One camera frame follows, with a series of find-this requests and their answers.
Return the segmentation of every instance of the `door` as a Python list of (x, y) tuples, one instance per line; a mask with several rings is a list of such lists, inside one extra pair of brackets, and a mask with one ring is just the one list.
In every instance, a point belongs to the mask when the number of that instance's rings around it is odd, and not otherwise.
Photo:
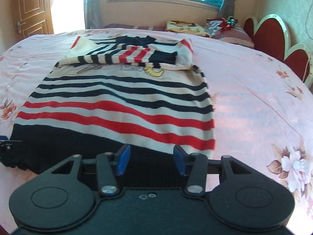
[(35, 34), (53, 34), (50, 0), (13, 0), (18, 39)]

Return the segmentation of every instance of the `window sill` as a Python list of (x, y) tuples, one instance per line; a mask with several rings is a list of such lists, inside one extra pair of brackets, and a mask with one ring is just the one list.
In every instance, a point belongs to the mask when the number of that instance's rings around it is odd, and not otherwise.
[(193, 6), (198, 8), (204, 8), (211, 11), (218, 11), (219, 7), (206, 4), (201, 1), (196, 0), (109, 0), (108, 2), (165, 2), (165, 3), (174, 3), (174, 4), (183, 4), (187, 6)]

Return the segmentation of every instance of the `yellow crescent moon graphic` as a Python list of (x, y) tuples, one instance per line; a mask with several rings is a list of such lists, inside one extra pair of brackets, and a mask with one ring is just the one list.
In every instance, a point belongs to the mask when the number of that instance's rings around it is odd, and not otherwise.
[(163, 75), (164, 70), (160, 70), (160, 71), (154, 71), (154, 68), (145, 68), (145, 73), (153, 76), (153, 77), (160, 77)]

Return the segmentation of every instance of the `red stripe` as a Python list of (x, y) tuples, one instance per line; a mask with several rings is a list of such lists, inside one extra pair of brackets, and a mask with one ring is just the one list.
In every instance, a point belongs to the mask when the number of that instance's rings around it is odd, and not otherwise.
[(142, 62), (142, 58), (150, 51), (150, 48), (145, 48), (140, 53), (134, 57), (134, 62)]
[(85, 117), (82, 115), (69, 112), (55, 112), (55, 113), (42, 112), (35, 114), (27, 114), (20, 111), (18, 116), (26, 120), (48, 118), (59, 121), (71, 121), (82, 125), (97, 125), (121, 134), (137, 134), (165, 144), (188, 145), (198, 150), (214, 149), (215, 146), (214, 139), (200, 140), (190, 135), (180, 136), (170, 132), (157, 133), (154, 132), (153, 130), (147, 129), (137, 124), (109, 121), (95, 116)]
[(185, 45), (187, 48), (189, 48), (191, 53), (193, 53), (193, 49), (191, 48), (190, 44), (185, 39), (181, 40), (180, 43)]
[(80, 39), (80, 36), (78, 36), (78, 37), (76, 38), (75, 42), (73, 43), (73, 45), (71, 46), (70, 49), (72, 49), (72, 48), (74, 48), (74, 47), (76, 46), (76, 44), (78, 43), (79, 39)]
[(135, 116), (138, 116), (146, 120), (147, 122), (151, 124), (156, 124), (156, 125), (172, 124), (178, 127), (192, 127), (192, 128), (197, 128), (203, 131), (208, 131), (214, 128), (213, 119), (207, 122), (202, 122), (196, 119), (180, 119), (180, 118), (175, 118), (169, 115), (147, 115), (133, 108), (126, 107), (120, 103), (116, 103), (116, 102), (108, 101), (108, 100), (98, 101), (95, 103), (74, 102), (74, 101), (62, 102), (62, 103), (59, 103), (56, 101), (42, 102), (42, 103), (26, 102), (24, 104), (24, 107), (27, 107), (27, 108), (74, 107), (74, 108), (82, 108), (86, 110), (101, 109), (101, 110), (107, 110), (107, 111), (115, 111), (115, 112), (133, 114)]
[(120, 63), (127, 63), (127, 56), (130, 56), (132, 53), (134, 53), (134, 51), (137, 50), (137, 46), (133, 46), (131, 47), (131, 49), (128, 49), (127, 51), (125, 51), (123, 54), (119, 55), (118, 58), (120, 60)]

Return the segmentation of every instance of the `door handle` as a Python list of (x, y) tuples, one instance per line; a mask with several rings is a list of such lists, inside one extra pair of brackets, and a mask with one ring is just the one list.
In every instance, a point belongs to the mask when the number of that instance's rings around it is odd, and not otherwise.
[(18, 29), (18, 33), (19, 33), (19, 34), (22, 33), (22, 30), (21, 30), (21, 26), (22, 26), (22, 25), (26, 25), (26, 22), (20, 22), (20, 21), (18, 21), (18, 22), (16, 23), (16, 27), (17, 27), (17, 29)]

